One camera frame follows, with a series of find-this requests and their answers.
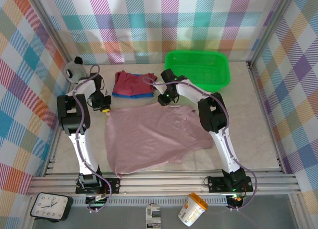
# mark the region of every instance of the plaid wall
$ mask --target plaid wall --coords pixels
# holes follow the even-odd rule
[[[247,60],[274,0],[42,0],[85,64],[162,63],[172,50]]]
[[[40,176],[67,84],[64,60],[28,0],[0,0],[0,228],[14,229]]]
[[[255,75],[287,171],[318,228],[318,0],[293,0]]]
[[[251,49],[251,52],[249,53],[249,56],[248,56],[247,61],[250,61],[250,60],[252,59],[252,57],[253,57],[253,55],[254,55],[254,53],[255,53],[255,50],[256,50],[256,48],[258,47],[258,44],[259,44],[260,40],[262,39],[262,37],[263,37],[263,35],[264,35],[266,29],[267,29],[268,24],[272,21],[272,18],[273,18],[273,16],[274,16],[275,11],[277,10],[277,7],[278,7],[279,4],[280,4],[280,1],[281,1],[281,0],[275,0],[275,2],[274,2],[274,4],[273,4],[272,8],[270,9],[270,12],[269,12],[269,14],[268,14],[266,20],[265,20],[264,23],[263,23],[263,26],[262,26],[262,28],[261,28],[261,30],[260,30],[258,36],[257,36],[257,39],[256,39],[256,41],[254,42],[254,45],[253,45],[253,47],[252,47],[252,49]]]

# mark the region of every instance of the white table surface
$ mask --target white table surface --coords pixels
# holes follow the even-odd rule
[[[101,65],[100,74],[104,78],[105,87],[111,94],[115,83],[115,73],[121,70],[133,74],[154,73],[160,77],[164,70],[163,64],[142,65]],[[246,64],[244,62],[230,63],[231,82],[222,88],[225,106],[230,117],[230,137],[239,161],[251,169],[278,168],[276,149],[270,132],[263,118],[256,93],[253,88]],[[112,96],[111,107],[129,107],[154,103],[159,92],[155,91],[152,98],[128,99]],[[189,104],[195,109],[197,106],[188,99],[180,97],[180,105]],[[87,130],[88,147],[95,155],[103,172],[111,171],[105,148],[104,131],[107,115],[99,111],[94,112],[89,107],[91,126]],[[221,159],[215,146],[211,149],[201,149],[189,153],[182,163],[169,163],[156,166],[148,170],[210,170],[221,169]],[[78,173],[79,163],[73,145],[68,136],[62,132],[57,144],[53,173]]]

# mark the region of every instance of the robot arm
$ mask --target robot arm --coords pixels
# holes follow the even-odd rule
[[[89,77],[83,77],[78,83],[84,82],[95,73],[91,73]],[[73,98],[73,91],[67,95],[57,97],[59,125],[71,139],[76,155],[79,161],[79,184],[82,189],[86,189],[89,193],[101,193],[104,190],[102,181],[96,177],[95,173],[101,175],[99,166],[91,151],[86,146],[85,132],[90,127],[90,116],[87,107],[87,101],[90,99],[91,107],[94,111],[107,112],[110,110],[111,96],[104,96],[101,90],[102,77],[97,75],[94,79],[87,81],[81,85],[76,91],[76,97],[80,101],[84,109],[84,122],[80,129],[79,149],[77,148],[76,130],[78,129],[82,117],[79,105]]]
[[[225,183],[226,185],[223,189],[235,191],[241,190],[245,184],[248,185],[250,177],[247,177],[244,169],[237,164],[238,159],[233,149],[229,129],[227,128],[227,116],[220,105],[222,104],[226,110],[221,95],[217,92],[206,92],[198,87],[194,89],[191,87],[194,84],[189,79],[184,76],[175,76],[171,69],[163,71],[161,77],[165,83],[173,81],[181,82],[166,86],[156,86],[161,93],[158,96],[158,102],[161,105],[168,105],[180,95],[198,105],[200,123],[204,130],[209,132],[213,138],[221,157],[222,172],[224,175],[221,184]]]
[[[189,79],[182,80],[182,82],[192,84]],[[188,87],[185,84],[177,84],[176,90],[177,90],[179,95],[188,98],[194,104],[198,104],[201,125],[203,126],[203,128],[206,131],[209,132],[209,134],[212,136],[212,138],[217,146],[217,149],[218,149],[219,154],[221,156],[223,170],[227,173],[231,173],[231,172],[235,172],[235,171],[239,170],[239,165],[234,162],[234,160],[230,156],[230,153],[229,153],[227,146],[225,144],[222,126],[224,124],[226,125],[226,118],[222,117],[222,115],[221,115],[219,120],[223,121],[224,124],[221,124],[222,128],[220,128],[220,129],[218,129],[218,126],[214,125],[214,123],[211,123],[210,120],[208,119],[209,113],[211,113],[209,101],[213,102],[213,100],[207,96],[200,94],[198,91],[196,91],[195,89],[193,89],[191,87]],[[217,97],[221,102],[223,102],[222,97],[219,93],[214,93],[214,96]],[[228,128],[225,130],[225,133],[226,133],[226,137],[228,139],[228,144],[230,146],[230,151],[233,154],[233,156],[235,157],[235,159],[237,159],[236,154],[235,154],[234,149],[233,149],[233,146],[232,146],[230,136],[229,136],[229,129]]]

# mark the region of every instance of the stuffed panda toy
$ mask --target stuffed panda toy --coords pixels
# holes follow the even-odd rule
[[[74,61],[66,64],[64,73],[67,80],[72,83],[78,83],[80,78],[88,76],[83,66],[83,60],[80,57],[76,57]]]

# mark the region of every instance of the green tray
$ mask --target green tray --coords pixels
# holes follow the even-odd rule
[[[167,53],[164,69],[184,75],[206,91],[218,91],[231,80],[228,58],[216,52],[175,50]]]

